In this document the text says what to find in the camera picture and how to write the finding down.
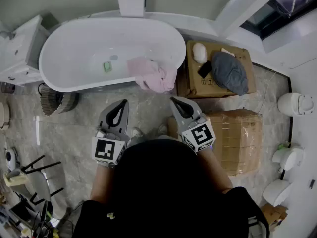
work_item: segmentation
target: cable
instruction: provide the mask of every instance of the cable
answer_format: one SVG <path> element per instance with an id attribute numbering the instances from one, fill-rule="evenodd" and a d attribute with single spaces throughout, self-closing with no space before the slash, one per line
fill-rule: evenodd
<path id="1" fill-rule="evenodd" d="M 68 215 L 67 219 L 64 219 L 64 218 L 58 219 L 59 221 L 65 220 L 65 221 L 69 221 L 69 222 L 71 223 L 71 225 L 72 225 L 72 235 L 74 234 L 74 223 L 73 223 L 71 220 L 69 220 L 68 218 L 69 218 L 69 216 L 70 216 L 74 211 L 76 211 L 76 210 L 78 209 L 78 207 L 82 206 L 83 203 L 84 203 L 84 202 L 82 202 L 81 204 L 77 205 L 77 207 L 76 207 L 74 210 L 72 210 L 72 211 L 70 212 L 70 214 Z"/>
<path id="2" fill-rule="evenodd" d="M 69 220 L 69 219 L 64 219 L 65 221 L 69 221 L 70 223 L 71 223 L 71 232 L 72 232 L 72 234 L 71 235 L 73 235 L 74 234 L 74 223 L 71 221 L 71 220 Z"/>
<path id="3" fill-rule="evenodd" d="M 41 92 L 40 92 L 40 86 L 41 86 L 41 85 L 44 85 L 44 84 L 45 84 L 45 83 L 41 83 L 41 84 L 39 84 L 39 86 L 38 86 L 38 93 L 39 93 L 39 95 L 42 95 Z"/>
<path id="4" fill-rule="evenodd" d="M 276 74 L 276 72 L 274 73 L 274 75 L 272 76 L 272 78 L 269 80 L 269 82 L 268 82 L 268 84 L 267 84 L 267 87 L 266 87 L 266 90 L 265 90 L 265 94 L 264 94 L 264 100 L 263 100 L 263 103 L 262 103 L 261 108 L 260 108 L 260 110 L 259 110 L 258 113 L 260 113 L 260 111 L 261 111 L 261 109 L 262 109 L 262 107 L 263 107 L 263 104 L 264 104 L 264 101 L 265 101 L 265 98 L 266 98 L 267 89 L 268 89 L 268 87 L 269 87 L 269 85 L 270 85 L 272 79 L 274 78 L 275 74 Z"/>
<path id="5" fill-rule="evenodd" d="M 300 65 L 298 65 L 298 66 L 296 66 L 294 68 L 290 68 L 290 69 L 296 69 L 297 67 L 302 66 L 302 65 L 304 65 L 304 64 L 306 64 L 306 63 L 308 63 L 308 62 L 310 62 L 312 60 L 315 60 L 315 59 L 317 59 L 317 58 L 310 59 L 310 60 L 308 60 L 308 61 L 306 61 L 306 62 L 304 62 L 304 63 L 302 63 L 302 64 L 300 64 Z"/>
<path id="6" fill-rule="evenodd" d="M 35 218 L 34 218 L 34 221 L 33 221 L 33 225 L 32 225 L 32 228 L 31 228 L 31 235 L 32 235 L 32 231 L 33 231 L 33 228 L 34 228 L 34 225 L 35 225 L 36 217 L 38 216 L 39 213 L 40 213 L 40 211 L 38 211 L 38 213 L 35 215 Z"/>

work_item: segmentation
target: gray fabric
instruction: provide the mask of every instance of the gray fabric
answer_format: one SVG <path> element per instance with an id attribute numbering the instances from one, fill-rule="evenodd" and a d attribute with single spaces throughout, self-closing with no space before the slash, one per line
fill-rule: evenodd
<path id="1" fill-rule="evenodd" d="M 221 88 L 243 95 L 248 92 L 248 80 L 244 67 L 234 56 L 217 51 L 212 56 L 212 75 Z"/>

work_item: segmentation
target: toilet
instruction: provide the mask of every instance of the toilet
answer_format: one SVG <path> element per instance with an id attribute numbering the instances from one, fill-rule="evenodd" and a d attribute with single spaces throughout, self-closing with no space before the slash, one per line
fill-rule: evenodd
<path id="1" fill-rule="evenodd" d="M 272 161 L 280 163 L 281 168 L 287 171 L 295 165 L 299 166 L 301 164 L 303 154 L 304 148 L 300 146 L 282 148 L 274 153 Z"/>
<path id="2" fill-rule="evenodd" d="M 288 198 L 292 184 L 285 180 L 275 180 L 266 187 L 262 196 L 272 206 L 276 207 Z"/>
<path id="3" fill-rule="evenodd" d="M 287 93 L 278 99 L 277 107 L 281 113 L 292 117 L 311 114 L 315 104 L 309 95 Z"/>

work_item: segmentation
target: black chair leg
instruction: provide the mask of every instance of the black chair leg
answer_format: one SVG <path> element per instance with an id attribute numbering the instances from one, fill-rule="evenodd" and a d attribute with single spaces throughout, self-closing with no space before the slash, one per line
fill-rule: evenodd
<path id="1" fill-rule="evenodd" d="M 29 167 L 31 167 L 34 163 L 37 163 L 40 159 L 44 158 L 45 155 L 42 155 L 40 157 L 38 157 L 36 160 L 32 161 L 30 164 L 26 165 L 25 167 L 21 168 L 22 171 L 25 171 L 26 169 L 28 169 Z"/>
<path id="2" fill-rule="evenodd" d="M 51 197 L 52 196 L 54 196 L 54 195 L 56 195 L 57 193 L 60 193 L 62 190 L 64 190 L 64 188 L 60 188 L 60 189 L 58 189 L 57 191 L 55 191 L 55 192 L 53 192 L 52 194 L 51 194 Z M 34 205 L 37 205 L 37 204 L 40 204 L 40 203 L 42 203 L 42 202 L 44 202 L 45 201 L 45 199 L 40 199 L 39 201 L 36 201 L 36 202 L 32 202 Z"/>
<path id="3" fill-rule="evenodd" d="M 30 202 L 31 202 L 32 204 L 34 204 L 33 200 L 34 200 L 34 198 L 36 197 L 36 195 L 37 195 L 37 193 L 35 192 L 34 195 L 30 198 Z"/>
<path id="4" fill-rule="evenodd" d="M 30 173 L 33 173 L 33 172 L 36 172 L 36 171 L 40 171 L 40 170 L 42 170 L 42 169 L 49 168 L 49 167 L 52 167 L 52 166 L 55 166 L 55 165 L 58 165 L 58 164 L 61 164 L 61 161 L 58 161 L 58 162 L 55 162 L 55 163 L 52 163 L 52 164 L 43 166 L 43 167 L 41 167 L 41 168 L 31 169 L 31 170 L 29 170 L 29 171 L 24 171 L 24 173 L 30 174 Z"/>

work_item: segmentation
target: sneaker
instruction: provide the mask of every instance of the sneaker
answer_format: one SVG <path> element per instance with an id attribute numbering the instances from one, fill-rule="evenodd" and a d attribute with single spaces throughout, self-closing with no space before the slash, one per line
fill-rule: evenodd
<path id="1" fill-rule="evenodd" d="M 144 133 L 139 128 L 132 128 L 132 137 L 143 137 Z"/>
<path id="2" fill-rule="evenodd" d="M 161 126 L 158 129 L 158 135 L 167 135 L 167 126 L 165 124 L 161 124 Z"/>

